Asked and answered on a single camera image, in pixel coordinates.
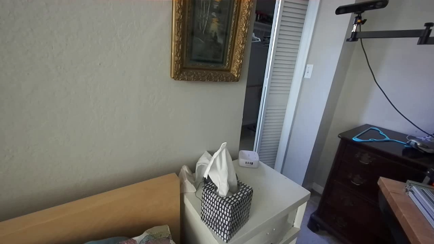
wooden dresser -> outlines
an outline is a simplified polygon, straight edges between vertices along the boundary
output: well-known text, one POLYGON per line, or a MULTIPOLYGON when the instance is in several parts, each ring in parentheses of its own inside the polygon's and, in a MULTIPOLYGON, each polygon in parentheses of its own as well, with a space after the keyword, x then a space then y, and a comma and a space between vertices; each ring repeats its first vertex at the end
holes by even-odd
MULTIPOLYGON (((378 208, 380 176, 422 182, 434 156, 419 153, 397 142, 355 142, 364 125, 339 134, 340 144, 320 205, 309 220, 309 229, 328 231, 343 243, 392 243, 378 208)), ((389 138, 407 141, 407 136, 378 128, 389 138)), ((384 138, 368 130, 359 138, 384 138)))

bed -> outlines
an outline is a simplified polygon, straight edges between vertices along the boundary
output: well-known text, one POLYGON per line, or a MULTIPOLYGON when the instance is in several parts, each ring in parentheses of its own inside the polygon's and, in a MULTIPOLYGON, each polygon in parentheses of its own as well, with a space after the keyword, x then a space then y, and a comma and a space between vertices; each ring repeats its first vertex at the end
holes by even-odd
POLYGON ((180 191, 175 174, 140 182, 0 222, 3 243, 86 243, 133 237, 168 225, 180 235, 180 191))

louvered door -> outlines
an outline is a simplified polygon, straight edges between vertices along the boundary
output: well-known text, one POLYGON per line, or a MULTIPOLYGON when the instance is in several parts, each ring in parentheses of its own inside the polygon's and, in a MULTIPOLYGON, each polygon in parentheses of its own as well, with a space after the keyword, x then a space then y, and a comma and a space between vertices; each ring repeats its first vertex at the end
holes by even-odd
MULTIPOLYGON (((319 3, 317 0, 313 1, 316 7, 316 16, 319 3)), ((255 151, 259 153, 260 160, 273 168, 275 167, 277 157, 281 157, 279 161, 284 161, 286 144, 282 145, 281 142, 282 130, 286 140, 290 130, 290 125, 286 125, 285 128, 284 122, 288 122, 289 119, 292 122, 292 118, 288 117, 292 117, 290 113, 296 110, 300 92, 301 81, 294 84, 294 75, 297 75, 297 69, 298 76, 300 73, 303 75, 309 48, 309 45, 301 45, 301 39, 308 39, 311 44, 315 22, 312 23, 312 30, 308 34, 311 37, 304 37, 307 35, 305 22, 308 7, 308 0, 278 0, 275 3, 269 60, 255 138, 255 151), (305 52, 304 64, 300 64, 300 52, 305 52)))

patterned tissue box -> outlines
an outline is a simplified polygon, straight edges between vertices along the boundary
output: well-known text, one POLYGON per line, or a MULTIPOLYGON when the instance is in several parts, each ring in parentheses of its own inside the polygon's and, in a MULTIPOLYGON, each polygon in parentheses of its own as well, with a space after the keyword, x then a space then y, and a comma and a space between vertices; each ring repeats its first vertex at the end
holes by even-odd
POLYGON ((208 180, 202 193, 201 220, 224 241, 229 241, 247 222, 252 197, 252 187, 241 182, 237 193, 220 197, 217 186, 208 180))

gold picture frame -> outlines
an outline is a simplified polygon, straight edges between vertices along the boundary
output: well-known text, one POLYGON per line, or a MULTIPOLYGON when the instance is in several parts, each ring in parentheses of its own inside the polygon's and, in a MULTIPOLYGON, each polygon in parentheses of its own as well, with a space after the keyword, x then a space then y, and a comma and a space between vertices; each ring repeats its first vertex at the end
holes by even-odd
POLYGON ((254 0, 174 0, 171 77, 237 81, 254 0))

